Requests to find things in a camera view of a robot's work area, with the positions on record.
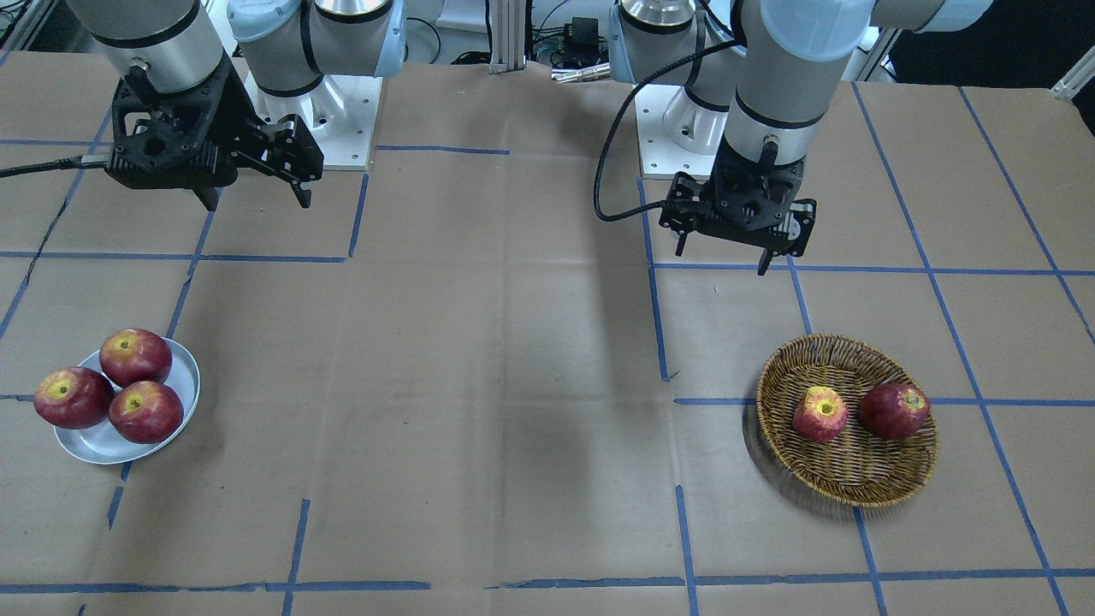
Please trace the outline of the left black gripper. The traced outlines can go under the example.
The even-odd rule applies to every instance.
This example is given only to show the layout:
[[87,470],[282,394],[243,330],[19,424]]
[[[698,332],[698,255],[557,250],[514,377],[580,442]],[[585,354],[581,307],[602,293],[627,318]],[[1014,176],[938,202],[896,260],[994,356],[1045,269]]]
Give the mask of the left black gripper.
[[798,198],[805,161],[777,165],[779,146],[761,147],[756,163],[728,143],[717,149],[705,182],[677,173],[664,199],[660,226],[677,235],[682,257],[689,234],[724,239],[762,248],[756,275],[764,276],[777,256],[802,256],[816,222],[816,200]]

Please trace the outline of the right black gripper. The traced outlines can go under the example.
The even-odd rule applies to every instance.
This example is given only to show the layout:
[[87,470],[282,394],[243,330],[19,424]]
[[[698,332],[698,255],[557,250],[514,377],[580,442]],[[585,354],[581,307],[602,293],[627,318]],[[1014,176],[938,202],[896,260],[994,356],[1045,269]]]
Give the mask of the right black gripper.
[[288,183],[306,210],[323,175],[323,152],[306,121],[296,114],[263,121],[227,54],[176,93],[157,92],[150,63],[134,58],[112,100],[112,125],[110,178],[132,190],[192,191],[208,213],[240,168]]

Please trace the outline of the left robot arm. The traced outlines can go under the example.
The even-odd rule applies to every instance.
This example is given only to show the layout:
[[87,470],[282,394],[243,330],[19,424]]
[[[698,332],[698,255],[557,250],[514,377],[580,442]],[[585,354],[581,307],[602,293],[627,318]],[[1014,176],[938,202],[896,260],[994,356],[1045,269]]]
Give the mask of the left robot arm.
[[866,32],[954,32],[986,1],[616,1],[610,11],[614,80],[673,88],[639,116],[642,165],[670,181],[660,226],[762,249],[756,272],[800,257],[817,204],[798,198],[804,163],[838,82]]

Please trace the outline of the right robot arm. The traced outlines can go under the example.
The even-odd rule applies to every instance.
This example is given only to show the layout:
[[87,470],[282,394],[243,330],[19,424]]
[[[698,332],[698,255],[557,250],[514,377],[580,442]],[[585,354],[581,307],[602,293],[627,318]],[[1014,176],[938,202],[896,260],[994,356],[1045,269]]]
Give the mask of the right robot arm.
[[247,89],[199,1],[71,1],[120,74],[113,144],[95,167],[130,190],[187,190],[206,210],[242,168],[283,181],[302,208],[351,130],[353,80],[396,75],[402,1],[230,1]]

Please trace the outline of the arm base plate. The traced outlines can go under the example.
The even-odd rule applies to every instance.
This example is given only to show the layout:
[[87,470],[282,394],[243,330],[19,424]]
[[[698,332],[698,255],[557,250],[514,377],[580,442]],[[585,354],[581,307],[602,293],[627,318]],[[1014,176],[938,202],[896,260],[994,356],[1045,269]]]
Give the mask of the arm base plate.
[[324,156],[325,170],[367,171],[373,146],[383,78],[325,75],[316,89],[292,98],[263,92],[250,75],[244,86],[267,121],[298,116],[308,125]]
[[688,173],[707,181],[727,120],[703,108],[683,86],[652,85],[635,98],[642,178],[670,181]]

